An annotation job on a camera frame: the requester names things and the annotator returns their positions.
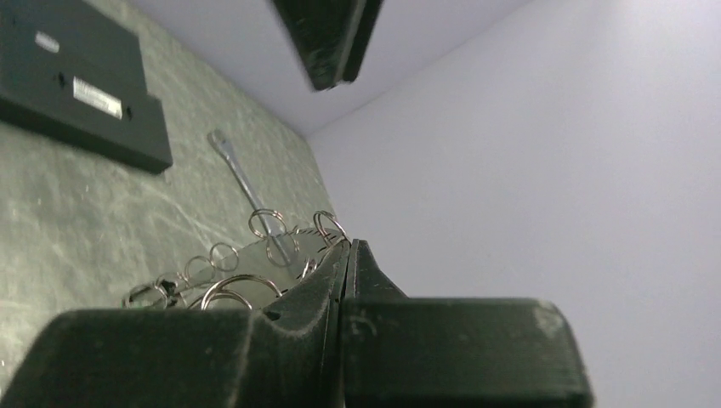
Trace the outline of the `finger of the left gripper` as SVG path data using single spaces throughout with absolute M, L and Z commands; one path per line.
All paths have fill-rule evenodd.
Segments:
M 357 79 L 382 0 L 274 0 L 273 6 L 315 91 Z

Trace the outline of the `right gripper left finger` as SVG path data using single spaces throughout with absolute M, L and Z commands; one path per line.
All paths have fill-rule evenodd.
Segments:
M 340 407 L 339 304 L 350 245 L 262 309 L 57 315 L 4 407 Z

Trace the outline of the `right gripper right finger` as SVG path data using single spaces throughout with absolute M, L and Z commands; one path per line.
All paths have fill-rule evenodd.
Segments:
M 366 241 L 341 302 L 348 407 L 591 407 L 571 325 L 532 297 L 409 297 Z

